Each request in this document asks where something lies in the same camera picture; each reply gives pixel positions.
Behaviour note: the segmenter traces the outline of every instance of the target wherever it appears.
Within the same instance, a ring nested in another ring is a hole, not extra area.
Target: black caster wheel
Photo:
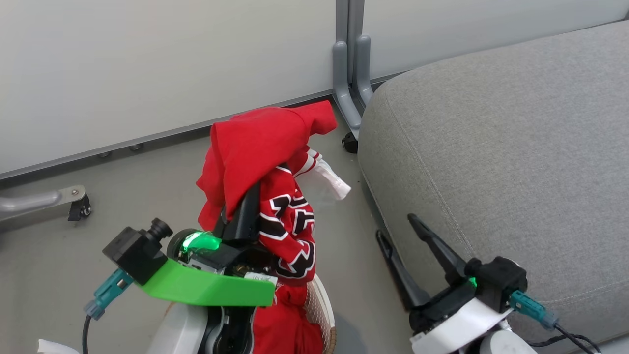
[[[144,147],[144,143],[141,142],[139,144],[129,146],[129,150],[138,151],[138,150],[141,150],[143,147]]]
[[[345,134],[343,140],[343,147],[351,154],[358,154],[358,140],[353,136],[352,132]]]
[[[87,194],[83,199],[76,200],[70,205],[70,215],[68,221],[79,221],[85,219],[92,214],[92,205],[89,203],[89,197]]]

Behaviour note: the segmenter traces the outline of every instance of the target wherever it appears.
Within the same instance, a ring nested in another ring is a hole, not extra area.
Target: white mesh basket
[[[304,308],[310,323],[321,326],[324,348],[322,354],[332,354],[337,345],[337,329],[334,327],[334,313],[330,299],[317,274],[314,275],[313,281],[308,283],[308,296]]]

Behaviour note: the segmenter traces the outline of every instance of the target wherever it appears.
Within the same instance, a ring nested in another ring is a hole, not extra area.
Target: gray metal bracket
[[[61,204],[76,202],[85,196],[85,187],[77,185],[24,197],[0,197],[0,221]]]
[[[371,51],[371,37],[361,35],[356,39],[354,73],[356,80],[355,89],[359,94],[360,102],[366,107],[374,92],[371,89],[371,79],[369,78],[369,57]]]
[[[358,139],[361,117],[352,101],[347,78],[347,43],[340,40],[332,46],[332,96],[347,125]]]

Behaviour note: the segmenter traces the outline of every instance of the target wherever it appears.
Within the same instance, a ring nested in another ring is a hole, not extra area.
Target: clothing pile
[[[310,135],[336,127],[327,101],[263,108],[212,126],[211,147],[197,181],[208,198],[199,224],[212,231],[223,207],[231,220],[245,192],[260,181],[260,243],[276,257],[273,272],[279,286],[274,305],[256,310],[255,354],[323,350],[321,330],[308,322],[303,309],[305,285],[315,275],[315,216],[296,178],[325,181],[322,188],[337,200],[347,195],[350,187],[307,145]]]

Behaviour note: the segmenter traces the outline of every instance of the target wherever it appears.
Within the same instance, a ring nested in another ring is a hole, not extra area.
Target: green plastic bracket
[[[270,306],[271,282],[208,273],[168,259],[145,285],[151,297],[198,306]]]

